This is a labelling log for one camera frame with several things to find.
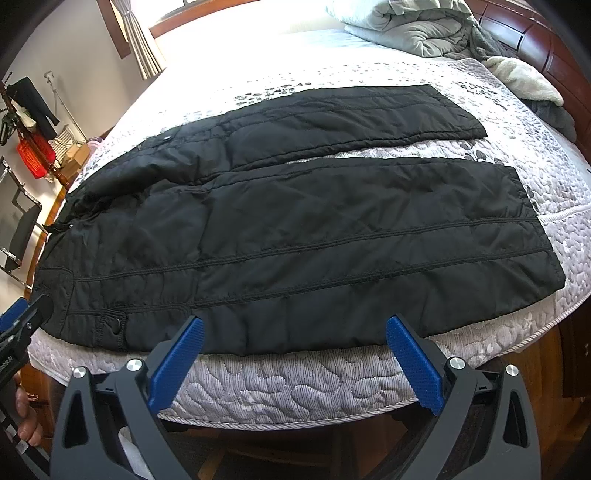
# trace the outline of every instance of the window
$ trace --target window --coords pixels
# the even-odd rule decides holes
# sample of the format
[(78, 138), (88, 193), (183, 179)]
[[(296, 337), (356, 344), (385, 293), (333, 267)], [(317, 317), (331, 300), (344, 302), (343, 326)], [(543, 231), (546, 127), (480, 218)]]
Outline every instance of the window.
[(180, 13), (187, 7), (207, 0), (135, 0), (134, 12), (138, 19), (149, 27)]
[[(132, 0), (135, 16), (154, 38), (205, 15), (256, 0)], [(123, 22), (111, 0), (96, 0), (119, 56), (131, 53)]]

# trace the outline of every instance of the human hand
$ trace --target human hand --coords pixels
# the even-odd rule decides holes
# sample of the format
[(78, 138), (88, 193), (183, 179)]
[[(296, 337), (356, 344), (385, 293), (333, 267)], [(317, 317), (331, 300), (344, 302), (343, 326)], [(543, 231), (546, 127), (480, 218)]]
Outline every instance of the human hand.
[(18, 436), (21, 440), (28, 442), (32, 447), (37, 447), (41, 444), (41, 439), (43, 438), (43, 427), (37, 421), (37, 413), (29, 405), (27, 392), (20, 386), (20, 372), (14, 376), (14, 381), (17, 383), (17, 393), (14, 396), (14, 401), (17, 407), (17, 413), (23, 418), (22, 423), (18, 426)]

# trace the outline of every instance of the black puffer jacket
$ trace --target black puffer jacket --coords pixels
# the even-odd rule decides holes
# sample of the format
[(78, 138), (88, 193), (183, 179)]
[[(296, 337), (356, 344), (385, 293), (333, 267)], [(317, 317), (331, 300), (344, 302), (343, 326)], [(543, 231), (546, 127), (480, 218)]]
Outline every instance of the black puffer jacket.
[(68, 196), (35, 276), (71, 343), (150, 350), (190, 314), (204, 353), (385, 343), (513, 312), (564, 285), (517, 172), (321, 158), (486, 135), (430, 86), (317, 89), (174, 128)]

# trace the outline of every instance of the curtain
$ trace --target curtain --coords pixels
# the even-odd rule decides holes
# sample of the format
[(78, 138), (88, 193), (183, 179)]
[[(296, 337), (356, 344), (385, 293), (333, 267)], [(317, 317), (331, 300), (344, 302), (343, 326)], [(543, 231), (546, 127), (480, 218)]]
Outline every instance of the curtain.
[(140, 25), (131, 8), (131, 0), (111, 0), (123, 18), (129, 47), (138, 61), (139, 73), (144, 80), (160, 74), (166, 68), (166, 60), (147, 28)]

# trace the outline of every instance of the metal screw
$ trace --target metal screw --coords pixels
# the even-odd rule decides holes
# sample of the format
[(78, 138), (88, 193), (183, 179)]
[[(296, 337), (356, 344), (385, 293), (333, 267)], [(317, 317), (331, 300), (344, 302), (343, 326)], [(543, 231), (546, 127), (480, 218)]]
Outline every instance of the metal screw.
[(143, 364), (144, 363), (139, 358), (134, 358), (133, 360), (127, 362), (127, 370), (130, 372), (137, 372), (140, 368), (142, 368)]
[(84, 367), (76, 367), (74, 369), (74, 377), (75, 378), (82, 378), (86, 375), (86, 368)]
[(462, 358), (455, 356), (450, 358), (449, 366), (456, 370), (461, 370), (466, 366), (466, 362)]
[(519, 369), (515, 365), (507, 365), (505, 367), (505, 372), (507, 372), (512, 377), (519, 375)]

